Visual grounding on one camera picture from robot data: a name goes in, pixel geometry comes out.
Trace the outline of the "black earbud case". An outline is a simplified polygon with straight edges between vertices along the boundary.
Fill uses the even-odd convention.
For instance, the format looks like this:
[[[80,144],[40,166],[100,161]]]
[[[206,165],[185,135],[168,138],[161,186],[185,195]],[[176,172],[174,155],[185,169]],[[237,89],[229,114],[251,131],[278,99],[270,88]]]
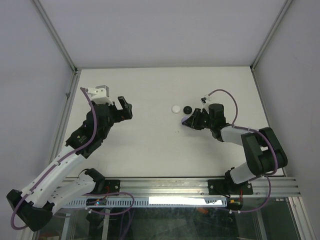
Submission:
[[[184,108],[183,108],[183,113],[184,114],[186,114],[186,115],[190,115],[191,113],[193,112],[193,109],[192,109],[192,107],[191,106],[185,106]]]

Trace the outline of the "white earbud case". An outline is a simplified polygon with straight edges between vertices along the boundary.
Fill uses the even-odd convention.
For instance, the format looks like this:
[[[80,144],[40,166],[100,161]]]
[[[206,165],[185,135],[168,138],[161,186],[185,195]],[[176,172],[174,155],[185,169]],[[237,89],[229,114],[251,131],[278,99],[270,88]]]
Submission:
[[[181,107],[179,105],[173,105],[172,108],[171,108],[171,111],[174,113],[174,114],[178,114],[181,112]]]

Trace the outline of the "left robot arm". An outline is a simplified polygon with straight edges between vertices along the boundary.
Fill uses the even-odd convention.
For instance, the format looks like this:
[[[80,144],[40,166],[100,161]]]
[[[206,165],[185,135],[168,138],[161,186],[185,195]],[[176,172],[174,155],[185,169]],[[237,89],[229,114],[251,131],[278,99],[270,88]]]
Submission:
[[[15,225],[15,217],[22,220],[25,228],[36,232],[70,201],[83,195],[113,193],[114,190],[106,185],[105,176],[94,168],[83,171],[65,186],[59,187],[59,184],[102,145],[115,123],[132,119],[132,105],[123,96],[117,99],[121,109],[117,109],[114,102],[98,104],[96,100],[90,100],[85,121],[70,135],[58,156],[22,190],[12,189],[7,194],[13,210],[10,224],[14,230],[23,229]]]

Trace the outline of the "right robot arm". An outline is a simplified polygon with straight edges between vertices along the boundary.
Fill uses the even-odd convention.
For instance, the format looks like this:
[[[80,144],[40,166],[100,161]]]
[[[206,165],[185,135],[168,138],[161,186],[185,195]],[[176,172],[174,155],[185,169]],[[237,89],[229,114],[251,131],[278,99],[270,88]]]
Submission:
[[[214,139],[243,147],[245,162],[225,173],[223,187],[230,194],[240,190],[243,183],[275,174],[288,165],[288,157],[272,128],[256,130],[231,125],[226,122],[222,104],[196,108],[181,124],[198,131],[209,129]]]

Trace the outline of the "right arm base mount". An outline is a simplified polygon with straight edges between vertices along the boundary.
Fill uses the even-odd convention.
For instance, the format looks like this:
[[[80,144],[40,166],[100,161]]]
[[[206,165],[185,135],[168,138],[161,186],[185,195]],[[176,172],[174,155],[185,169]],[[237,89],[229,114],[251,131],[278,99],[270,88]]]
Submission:
[[[248,181],[234,183],[231,170],[228,170],[222,179],[209,179],[207,181],[209,195],[221,195],[230,198],[231,195],[253,195],[252,184]]]

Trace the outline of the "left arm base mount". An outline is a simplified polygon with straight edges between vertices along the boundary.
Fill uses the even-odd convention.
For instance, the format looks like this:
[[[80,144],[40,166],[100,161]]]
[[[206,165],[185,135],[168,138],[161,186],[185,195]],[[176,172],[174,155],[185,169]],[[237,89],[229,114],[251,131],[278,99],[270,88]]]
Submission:
[[[85,182],[92,185],[89,192],[85,196],[98,196],[111,193],[119,193],[121,189],[121,181],[119,179],[111,179],[105,177],[95,168],[86,168],[78,175],[78,180],[85,178]]]

